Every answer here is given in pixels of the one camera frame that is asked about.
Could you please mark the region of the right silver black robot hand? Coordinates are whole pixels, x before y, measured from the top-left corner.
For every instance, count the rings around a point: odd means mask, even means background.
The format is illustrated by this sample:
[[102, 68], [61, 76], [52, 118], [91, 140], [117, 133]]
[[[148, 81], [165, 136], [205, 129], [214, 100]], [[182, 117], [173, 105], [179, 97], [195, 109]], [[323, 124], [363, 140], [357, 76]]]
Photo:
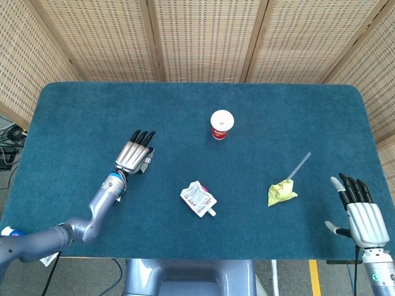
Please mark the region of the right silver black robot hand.
[[389, 242], [388, 230], [367, 185], [343, 173], [338, 178], [332, 176], [330, 181], [346, 211], [349, 228], [340, 228], [330, 221], [325, 221], [325, 226], [336, 235], [350, 237], [362, 249], [384, 247]]

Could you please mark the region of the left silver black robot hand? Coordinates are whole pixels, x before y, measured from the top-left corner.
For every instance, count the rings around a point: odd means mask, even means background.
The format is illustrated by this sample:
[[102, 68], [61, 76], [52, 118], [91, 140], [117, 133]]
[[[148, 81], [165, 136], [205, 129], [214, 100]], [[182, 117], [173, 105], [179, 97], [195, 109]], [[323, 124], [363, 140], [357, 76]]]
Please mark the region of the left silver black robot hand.
[[149, 143], [155, 133], [136, 130], [116, 158], [116, 169], [128, 176], [143, 174], [153, 158], [154, 148], [149, 147]]

